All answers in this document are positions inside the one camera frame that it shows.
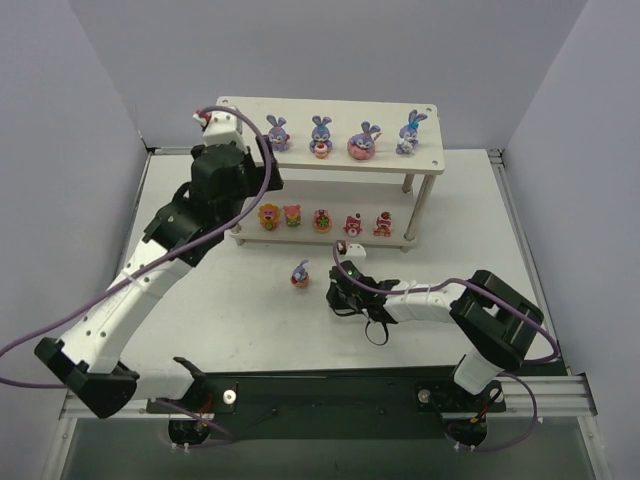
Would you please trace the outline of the red white bear toy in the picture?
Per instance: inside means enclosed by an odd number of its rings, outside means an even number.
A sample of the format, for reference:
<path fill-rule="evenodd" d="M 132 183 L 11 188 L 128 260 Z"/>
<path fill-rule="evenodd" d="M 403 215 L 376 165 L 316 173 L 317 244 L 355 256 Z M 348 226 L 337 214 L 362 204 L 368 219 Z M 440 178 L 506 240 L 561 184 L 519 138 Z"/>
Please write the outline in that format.
<path fill-rule="evenodd" d="M 348 215 L 343 230 L 348 237 L 359 236 L 363 231 L 361 214 L 356 212 L 353 215 Z"/>

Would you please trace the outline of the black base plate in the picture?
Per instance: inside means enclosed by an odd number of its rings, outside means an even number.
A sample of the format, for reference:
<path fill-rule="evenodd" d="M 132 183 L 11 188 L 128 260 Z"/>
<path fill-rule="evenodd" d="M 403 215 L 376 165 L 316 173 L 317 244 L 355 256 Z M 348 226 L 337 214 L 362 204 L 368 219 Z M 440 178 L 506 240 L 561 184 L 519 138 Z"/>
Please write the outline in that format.
<path fill-rule="evenodd" d="M 108 397 L 109 418 L 140 410 L 165 415 L 177 444 L 207 440 L 414 440 L 447 433 L 480 443 L 486 416 L 503 413 L 503 389 L 477 394 L 449 367 L 203 374 L 179 399 L 165 394 Z"/>

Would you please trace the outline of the purple bunny blue ears toy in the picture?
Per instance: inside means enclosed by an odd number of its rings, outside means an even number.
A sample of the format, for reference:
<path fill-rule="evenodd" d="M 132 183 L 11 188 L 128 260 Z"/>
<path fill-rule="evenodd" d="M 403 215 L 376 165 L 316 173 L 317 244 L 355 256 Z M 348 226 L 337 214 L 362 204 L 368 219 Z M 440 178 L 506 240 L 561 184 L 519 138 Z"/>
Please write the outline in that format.
<path fill-rule="evenodd" d="M 418 145 L 418 130 L 420 123 L 428 118 L 426 113 L 419 113 L 416 109 L 408 114 L 406 124 L 398 132 L 395 152 L 397 155 L 410 156 L 415 153 Z"/>

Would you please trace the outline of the orange lion toy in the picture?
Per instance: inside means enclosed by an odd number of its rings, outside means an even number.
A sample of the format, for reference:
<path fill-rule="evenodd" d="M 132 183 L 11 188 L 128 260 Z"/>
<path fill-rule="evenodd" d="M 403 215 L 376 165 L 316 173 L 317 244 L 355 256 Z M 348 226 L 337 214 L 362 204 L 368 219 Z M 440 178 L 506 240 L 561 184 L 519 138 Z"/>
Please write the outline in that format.
<path fill-rule="evenodd" d="M 264 230 L 273 231 L 279 226 L 280 208 L 271 203 L 263 204 L 259 207 L 258 218 Z"/>

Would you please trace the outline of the purple bunny pink cake toy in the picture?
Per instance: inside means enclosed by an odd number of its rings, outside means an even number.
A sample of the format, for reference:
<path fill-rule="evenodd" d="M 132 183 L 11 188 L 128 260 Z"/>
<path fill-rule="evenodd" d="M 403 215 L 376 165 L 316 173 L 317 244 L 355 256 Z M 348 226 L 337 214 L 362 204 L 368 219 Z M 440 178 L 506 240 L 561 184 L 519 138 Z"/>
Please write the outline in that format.
<path fill-rule="evenodd" d="M 361 123 L 361 132 L 351 136 L 347 142 L 347 153 L 356 161 L 370 160 L 376 151 L 376 140 L 381 135 L 379 125 L 368 121 Z"/>

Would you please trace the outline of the red white strawberry toy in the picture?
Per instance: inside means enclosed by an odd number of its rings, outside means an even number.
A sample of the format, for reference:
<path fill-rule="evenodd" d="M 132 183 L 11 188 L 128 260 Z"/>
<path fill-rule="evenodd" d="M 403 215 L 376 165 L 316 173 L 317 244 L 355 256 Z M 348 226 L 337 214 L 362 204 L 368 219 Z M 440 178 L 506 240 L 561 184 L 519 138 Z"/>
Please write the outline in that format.
<path fill-rule="evenodd" d="M 392 235 L 392 214 L 389 211 L 383 211 L 378 215 L 373 234 L 381 237 L 390 237 Z"/>

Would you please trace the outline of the pink bear burger toy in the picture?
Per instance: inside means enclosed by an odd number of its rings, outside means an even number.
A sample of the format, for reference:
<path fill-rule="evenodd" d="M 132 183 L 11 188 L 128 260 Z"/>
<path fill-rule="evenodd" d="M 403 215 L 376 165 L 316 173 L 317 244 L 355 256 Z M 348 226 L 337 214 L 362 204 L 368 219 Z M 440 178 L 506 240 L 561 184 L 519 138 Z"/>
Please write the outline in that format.
<path fill-rule="evenodd" d="M 286 226 L 289 228 L 299 227 L 302 222 L 302 212 L 300 205 L 286 205 L 283 207 Z"/>

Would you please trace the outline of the purple bunny with ball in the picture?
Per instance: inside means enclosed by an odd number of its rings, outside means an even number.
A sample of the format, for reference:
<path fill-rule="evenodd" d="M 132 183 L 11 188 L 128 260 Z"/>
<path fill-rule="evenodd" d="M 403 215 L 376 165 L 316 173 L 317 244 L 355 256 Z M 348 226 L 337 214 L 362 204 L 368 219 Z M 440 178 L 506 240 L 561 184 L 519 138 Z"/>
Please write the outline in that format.
<path fill-rule="evenodd" d="M 314 115 L 312 117 L 312 122 L 314 124 L 314 128 L 311 132 L 309 149 L 316 158 L 326 158 L 333 149 L 331 132 L 328 128 L 332 119 L 328 116 L 321 117 L 319 115 Z"/>

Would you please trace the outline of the aluminium frame rail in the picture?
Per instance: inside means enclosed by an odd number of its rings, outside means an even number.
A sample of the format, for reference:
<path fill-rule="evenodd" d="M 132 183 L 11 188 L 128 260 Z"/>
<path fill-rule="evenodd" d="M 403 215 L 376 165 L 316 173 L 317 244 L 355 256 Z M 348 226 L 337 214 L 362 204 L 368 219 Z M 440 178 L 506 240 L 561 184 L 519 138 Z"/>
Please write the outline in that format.
<path fill-rule="evenodd" d="M 538 416 L 595 417 L 598 415 L 588 380 L 585 376 L 525 376 L 522 380 L 533 391 Z M 530 395 L 513 379 L 502 379 L 506 410 L 504 415 L 524 418 L 532 413 Z M 134 400 L 110 417 L 113 419 L 143 418 L 187 419 L 187 416 L 165 407 L 148 406 L 147 400 Z"/>

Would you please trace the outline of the pink bear clover toy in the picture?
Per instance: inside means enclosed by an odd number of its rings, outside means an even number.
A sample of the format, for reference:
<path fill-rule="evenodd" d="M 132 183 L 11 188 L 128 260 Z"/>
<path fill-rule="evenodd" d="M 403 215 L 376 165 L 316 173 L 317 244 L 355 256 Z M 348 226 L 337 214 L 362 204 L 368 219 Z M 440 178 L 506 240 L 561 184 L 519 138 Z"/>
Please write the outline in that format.
<path fill-rule="evenodd" d="M 325 209 L 318 209 L 313 214 L 312 226 L 315 232 L 324 234 L 332 229 L 332 218 Z"/>

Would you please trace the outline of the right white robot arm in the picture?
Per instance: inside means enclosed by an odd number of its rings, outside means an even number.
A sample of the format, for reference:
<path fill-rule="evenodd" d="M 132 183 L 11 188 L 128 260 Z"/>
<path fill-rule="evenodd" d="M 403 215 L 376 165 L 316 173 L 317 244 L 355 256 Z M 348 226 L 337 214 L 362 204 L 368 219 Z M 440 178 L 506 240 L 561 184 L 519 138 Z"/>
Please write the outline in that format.
<path fill-rule="evenodd" d="M 430 286 L 378 282 L 345 260 L 331 268 L 329 278 L 327 301 L 336 314 L 362 315 L 384 331 L 411 321 L 456 325 L 472 349 L 454 370 L 453 382 L 471 395 L 480 394 L 499 373 L 518 370 L 543 333 L 541 311 L 486 270 L 469 280 Z"/>

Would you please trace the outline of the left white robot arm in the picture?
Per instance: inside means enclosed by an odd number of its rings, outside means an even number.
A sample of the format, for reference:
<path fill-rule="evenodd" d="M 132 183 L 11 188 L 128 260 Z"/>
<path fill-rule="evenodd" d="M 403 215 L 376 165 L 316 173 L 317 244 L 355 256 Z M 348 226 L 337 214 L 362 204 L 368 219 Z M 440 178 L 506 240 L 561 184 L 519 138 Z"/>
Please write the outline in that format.
<path fill-rule="evenodd" d="M 271 141 L 256 142 L 261 165 L 236 142 L 194 147 L 190 180 L 157 211 L 105 298 L 60 338 L 36 345 L 36 357 L 96 417 L 133 399 L 140 376 L 121 354 L 155 305 L 238 224 L 247 199 L 283 188 Z"/>

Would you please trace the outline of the wooden two-tier shelf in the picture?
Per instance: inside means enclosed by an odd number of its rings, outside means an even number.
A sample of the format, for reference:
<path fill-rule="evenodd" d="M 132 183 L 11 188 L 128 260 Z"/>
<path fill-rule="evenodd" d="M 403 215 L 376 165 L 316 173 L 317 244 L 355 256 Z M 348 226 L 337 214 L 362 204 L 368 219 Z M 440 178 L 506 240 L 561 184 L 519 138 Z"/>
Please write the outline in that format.
<path fill-rule="evenodd" d="M 420 123 L 418 145 L 410 156 L 395 152 L 398 132 L 406 124 L 408 114 L 416 109 L 428 118 Z M 245 242 L 287 242 L 330 244 L 336 240 L 355 241 L 365 246 L 397 248 L 407 252 L 417 244 L 418 231 L 428 198 L 436 179 L 445 171 L 438 109 L 434 105 L 413 106 L 406 103 L 312 100 L 268 97 L 224 97 L 213 107 L 199 109 L 201 115 L 220 111 L 234 116 L 238 113 L 253 121 L 262 132 L 271 128 L 268 114 L 284 117 L 290 135 L 290 148 L 274 152 L 281 171 L 305 170 L 305 180 L 289 180 L 280 191 L 270 192 L 260 201 L 255 212 L 232 230 L 238 244 Z M 309 149 L 312 117 L 328 116 L 333 149 L 323 159 Z M 347 153 L 349 138 L 361 132 L 361 123 L 379 125 L 381 135 L 370 160 L 356 161 Z M 257 146 L 254 132 L 243 125 L 247 147 Z M 280 208 L 279 226 L 264 230 L 258 210 L 271 203 Z M 286 226 L 283 207 L 300 205 L 302 222 L 299 227 Z M 312 226 L 313 214 L 325 209 L 332 218 L 332 229 L 320 234 Z M 392 214 L 392 235 L 375 236 L 376 218 L 383 211 Z M 343 227 L 348 215 L 360 213 L 362 233 L 348 237 Z"/>

